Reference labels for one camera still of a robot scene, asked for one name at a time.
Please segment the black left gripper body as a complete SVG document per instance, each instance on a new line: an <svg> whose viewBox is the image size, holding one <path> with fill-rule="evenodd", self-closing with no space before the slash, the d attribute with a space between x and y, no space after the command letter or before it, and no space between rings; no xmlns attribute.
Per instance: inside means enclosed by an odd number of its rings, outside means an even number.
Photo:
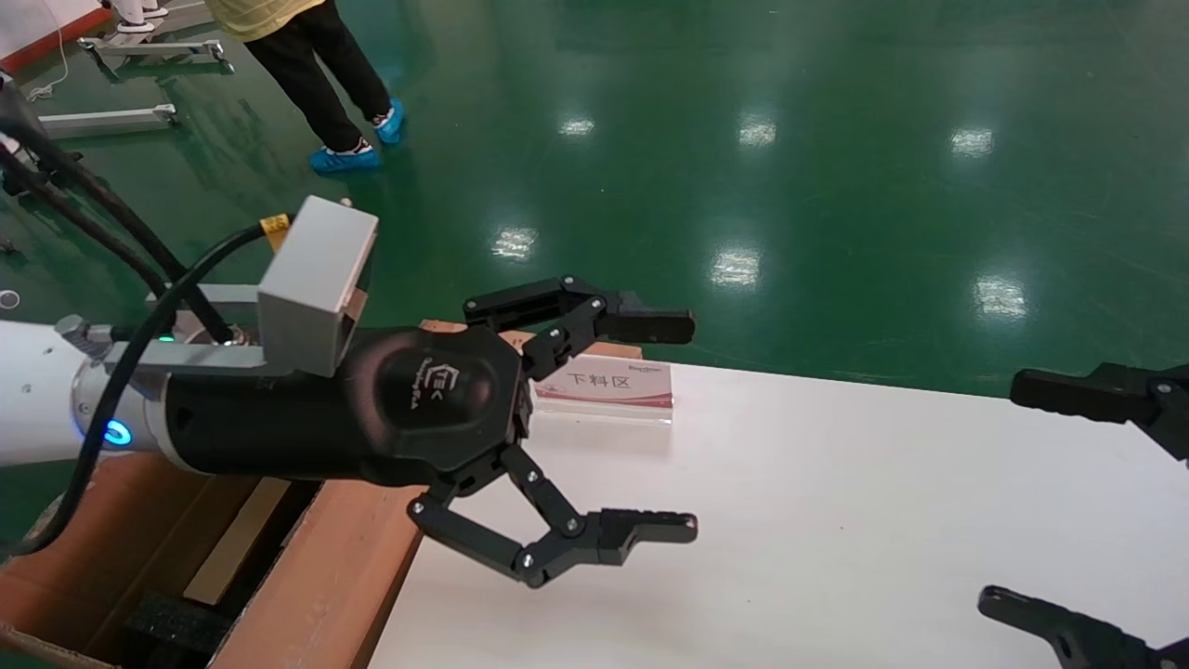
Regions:
<svg viewBox="0 0 1189 669"><path fill-rule="evenodd" d="M442 482L467 496L527 436L528 390L496 332L369 329L331 377L171 375L163 453L209 475Z"/></svg>

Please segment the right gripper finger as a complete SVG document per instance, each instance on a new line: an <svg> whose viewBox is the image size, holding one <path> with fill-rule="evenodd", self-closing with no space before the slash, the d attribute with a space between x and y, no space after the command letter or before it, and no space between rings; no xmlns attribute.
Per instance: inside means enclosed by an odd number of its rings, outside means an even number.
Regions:
<svg viewBox="0 0 1189 669"><path fill-rule="evenodd" d="M1143 370L1103 362L1088 375L1020 370L1009 400L1015 406L1081 416L1092 422L1133 423L1174 460L1188 457L1188 365Z"/></svg>
<svg viewBox="0 0 1189 669"><path fill-rule="evenodd" d="M1121 627L1067 610L1043 598L1023 597L998 585L980 592L984 617L1037 636L1052 646L1062 668L1185 668L1188 639L1155 649Z"/></svg>

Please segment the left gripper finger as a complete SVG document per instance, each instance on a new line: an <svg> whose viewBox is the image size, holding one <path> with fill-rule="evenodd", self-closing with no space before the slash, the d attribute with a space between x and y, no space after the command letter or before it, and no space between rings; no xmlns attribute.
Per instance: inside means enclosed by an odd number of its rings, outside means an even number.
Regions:
<svg viewBox="0 0 1189 669"><path fill-rule="evenodd" d="M485 528L449 510L455 490L433 484L409 504L409 517L424 537L512 581L537 589L577 566L619 567L638 543L696 542L696 515L633 509L602 509L579 515L522 446L501 453L496 469L507 474L546 520L547 534L530 544Z"/></svg>
<svg viewBox="0 0 1189 669"><path fill-rule="evenodd" d="M696 337L688 310L646 308L633 292L606 291L572 274L515 285L464 301L464 323L492 332L545 329L521 346L522 370L542 381L600 340L687 346Z"/></svg>

